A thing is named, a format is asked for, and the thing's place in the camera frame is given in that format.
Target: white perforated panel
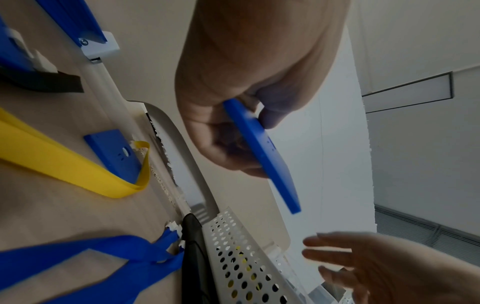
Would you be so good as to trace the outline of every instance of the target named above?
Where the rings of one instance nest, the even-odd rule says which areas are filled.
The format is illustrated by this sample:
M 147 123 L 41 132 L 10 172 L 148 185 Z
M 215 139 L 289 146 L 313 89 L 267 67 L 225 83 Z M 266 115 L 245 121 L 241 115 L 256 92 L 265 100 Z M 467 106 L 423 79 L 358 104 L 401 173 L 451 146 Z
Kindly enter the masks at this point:
M 202 231 L 220 303 L 301 303 L 230 209 Z

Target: wooden table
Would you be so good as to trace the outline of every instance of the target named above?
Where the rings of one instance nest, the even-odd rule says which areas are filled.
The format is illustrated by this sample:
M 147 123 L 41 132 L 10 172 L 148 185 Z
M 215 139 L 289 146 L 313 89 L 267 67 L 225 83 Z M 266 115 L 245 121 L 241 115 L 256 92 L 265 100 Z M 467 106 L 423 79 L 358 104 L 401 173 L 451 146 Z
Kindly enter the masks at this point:
M 128 140 L 132 134 L 149 138 L 153 132 L 141 106 L 127 103 L 105 76 L 105 68 L 92 65 L 36 2 L 2 0 L 0 14 L 59 71 L 81 76 L 85 90 L 48 94 L 0 83 L 0 107 L 98 164 L 84 135 L 119 128 Z M 159 158 L 155 149 L 151 153 L 152 159 Z M 0 161 L 0 193 L 0 250 L 119 234 L 154 241 L 168 221 L 180 219 L 153 177 L 144 191 L 110 199 Z M 0 303 L 42 302 L 100 281 L 124 263 L 89 250 L 0 292 Z M 180 277 L 180 271 L 171 274 L 142 292 L 135 303 L 180 302 Z

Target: yellow strap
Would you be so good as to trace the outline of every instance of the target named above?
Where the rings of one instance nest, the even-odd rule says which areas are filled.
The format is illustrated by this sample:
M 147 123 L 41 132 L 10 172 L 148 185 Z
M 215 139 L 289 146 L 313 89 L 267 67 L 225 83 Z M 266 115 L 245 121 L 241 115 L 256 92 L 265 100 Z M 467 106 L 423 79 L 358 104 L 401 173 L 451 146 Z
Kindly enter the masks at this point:
M 135 141 L 137 148 L 148 148 Z M 111 198 L 145 189 L 150 179 L 149 151 L 136 184 L 117 177 L 101 166 L 62 146 L 0 108 L 0 159 L 57 178 Z

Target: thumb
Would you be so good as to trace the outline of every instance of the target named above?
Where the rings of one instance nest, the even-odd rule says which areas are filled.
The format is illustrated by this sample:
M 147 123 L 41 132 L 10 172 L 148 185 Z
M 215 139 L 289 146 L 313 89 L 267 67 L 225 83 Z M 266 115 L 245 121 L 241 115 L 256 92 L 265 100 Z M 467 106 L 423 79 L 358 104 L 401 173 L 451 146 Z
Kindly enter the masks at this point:
M 286 112 L 269 110 L 265 107 L 260 112 L 258 120 L 265 129 L 272 129 L 276 127 L 287 115 L 288 113 Z

